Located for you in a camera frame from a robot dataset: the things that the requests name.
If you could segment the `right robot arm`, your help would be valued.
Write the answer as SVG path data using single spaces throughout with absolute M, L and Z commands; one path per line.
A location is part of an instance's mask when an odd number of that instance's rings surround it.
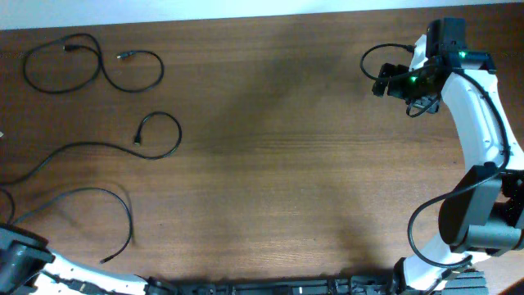
M 523 248 L 523 150 L 499 100 L 492 56 L 465 41 L 461 18 L 434 20 L 414 44 L 408 66 L 382 65 L 373 94 L 398 98 L 407 115 L 446 105 L 463 151 L 465 176 L 434 198 L 438 234 L 390 275 L 355 276 L 352 294 L 485 294 L 475 264 Z

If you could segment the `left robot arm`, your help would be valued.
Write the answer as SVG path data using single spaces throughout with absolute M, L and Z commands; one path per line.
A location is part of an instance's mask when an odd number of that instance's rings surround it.
M 37 234 L 1 224 L 2 294 L 178 294 L 175 286 L 154 277 L 75 264 L 47 244 Z

